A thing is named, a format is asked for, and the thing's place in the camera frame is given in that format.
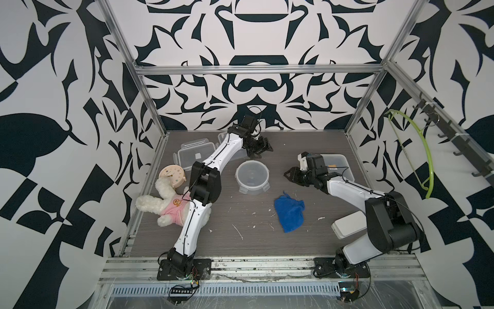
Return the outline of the clear rectangular lunch box lid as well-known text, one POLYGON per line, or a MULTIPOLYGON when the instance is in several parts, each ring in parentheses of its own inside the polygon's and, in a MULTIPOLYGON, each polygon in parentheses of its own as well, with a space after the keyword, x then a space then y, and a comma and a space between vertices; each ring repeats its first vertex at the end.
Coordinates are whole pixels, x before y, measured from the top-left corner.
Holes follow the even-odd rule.
POLYGON ((177 153, 173 154, 176 165, 185 171, 190 171, 195 162, 203 162, 216 150, 216 145, 208 139, 199 139, 181 145, 177 153))

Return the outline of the round clear lunch box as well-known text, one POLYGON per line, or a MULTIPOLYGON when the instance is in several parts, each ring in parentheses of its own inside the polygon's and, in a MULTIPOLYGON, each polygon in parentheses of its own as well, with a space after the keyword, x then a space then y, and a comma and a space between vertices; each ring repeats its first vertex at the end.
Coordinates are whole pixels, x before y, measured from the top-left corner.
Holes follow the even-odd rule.
POLYGON ((262 162, 243 162, 235 172, 239 192, 246 195, 259 195, 270 189, 270 171, 262 162))

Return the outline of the blue microfiber cloth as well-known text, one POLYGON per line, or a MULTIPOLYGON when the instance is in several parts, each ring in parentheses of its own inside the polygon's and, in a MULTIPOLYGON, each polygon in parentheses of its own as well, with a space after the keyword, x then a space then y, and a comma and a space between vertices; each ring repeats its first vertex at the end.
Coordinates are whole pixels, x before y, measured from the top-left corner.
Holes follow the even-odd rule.
POLYGON ((303 225, 305 203, 302 200, 293 199, 290 195, 283 192, 275 200, 274 206, 285 233, 293 232, 303 225))

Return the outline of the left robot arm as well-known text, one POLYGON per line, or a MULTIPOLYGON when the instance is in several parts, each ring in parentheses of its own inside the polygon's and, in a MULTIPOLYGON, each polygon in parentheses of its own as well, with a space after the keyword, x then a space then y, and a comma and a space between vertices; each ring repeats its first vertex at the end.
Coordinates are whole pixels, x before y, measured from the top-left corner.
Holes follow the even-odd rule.
POLYGON ((167 253, 167 261, 180 272, 186 274, 192 269, 198 236, 212 204, 220 197, 221 172, 227 163, 241 149, 246 150, 249 158, 259 158, 265 151, 273 150, 257 126, 257 121, 233 125, 211 156, 193 164, 187 200, 189 213, 177 242, 167 253))

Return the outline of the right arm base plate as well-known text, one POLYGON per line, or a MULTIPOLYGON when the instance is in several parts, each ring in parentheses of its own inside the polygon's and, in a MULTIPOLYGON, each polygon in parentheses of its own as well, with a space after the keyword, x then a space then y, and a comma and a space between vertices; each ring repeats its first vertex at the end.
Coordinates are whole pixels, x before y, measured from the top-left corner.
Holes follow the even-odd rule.
POLYGON ((370 268, 366 263, 353 265, 344 256, 316 257, 313 261, 315 264, 313 276, 316 278, 356 279, 371 276, 370 268))

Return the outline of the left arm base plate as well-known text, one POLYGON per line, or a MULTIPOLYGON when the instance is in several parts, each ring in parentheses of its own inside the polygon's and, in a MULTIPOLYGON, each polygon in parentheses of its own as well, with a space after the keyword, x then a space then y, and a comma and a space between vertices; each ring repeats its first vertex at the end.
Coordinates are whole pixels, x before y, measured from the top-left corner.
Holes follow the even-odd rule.
POLYGON ((186 279, 201 279, 211 274, 212 260, 193 259, 186 261, 185 266, 175 265, 172 261, 165 259, 160 261, 158 281, 177 281, 186 279))

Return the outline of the tall rectangular clear lunch box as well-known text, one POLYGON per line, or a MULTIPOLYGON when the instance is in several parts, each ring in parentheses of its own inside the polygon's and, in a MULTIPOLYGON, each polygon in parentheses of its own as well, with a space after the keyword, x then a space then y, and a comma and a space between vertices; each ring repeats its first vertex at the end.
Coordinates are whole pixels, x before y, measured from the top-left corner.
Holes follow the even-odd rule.
MULTIPOLYGON (((226 152, 227 153, 231 153, 232 152, 234 142, 232 141, 231 138, 228 137, 228 133, 227 132, 221 132, 218 135, 218 140, 219 140, 219 143, 216 144, 217 149, 219 149, 220 151, 222 151, 223 148, 226 147, 226 152)), ((242 159, 242 160, 248 159, 248 155, 247 155, 246 149, 244 149, 242 147, 238 148, 238 144, 235 144, 235 146, 236 146, 237 152, 232 155, 232 157, 230 158, 230 161, 240 160, 240 159, 242 159)))

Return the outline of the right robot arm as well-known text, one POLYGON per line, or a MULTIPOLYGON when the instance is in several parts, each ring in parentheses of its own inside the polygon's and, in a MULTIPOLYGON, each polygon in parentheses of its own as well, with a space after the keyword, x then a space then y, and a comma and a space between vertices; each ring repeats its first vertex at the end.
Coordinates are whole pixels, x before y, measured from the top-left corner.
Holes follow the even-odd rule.
POLYGON ((358 185, 328 167, 321 154, 303 152, 297 160, 299 166, 284 173, 287 180, 344 200, 365 216, 366 234, 342 247, 334 258, 334 268, 339 272, 421 239, 421 224, 400 193, 358 185))

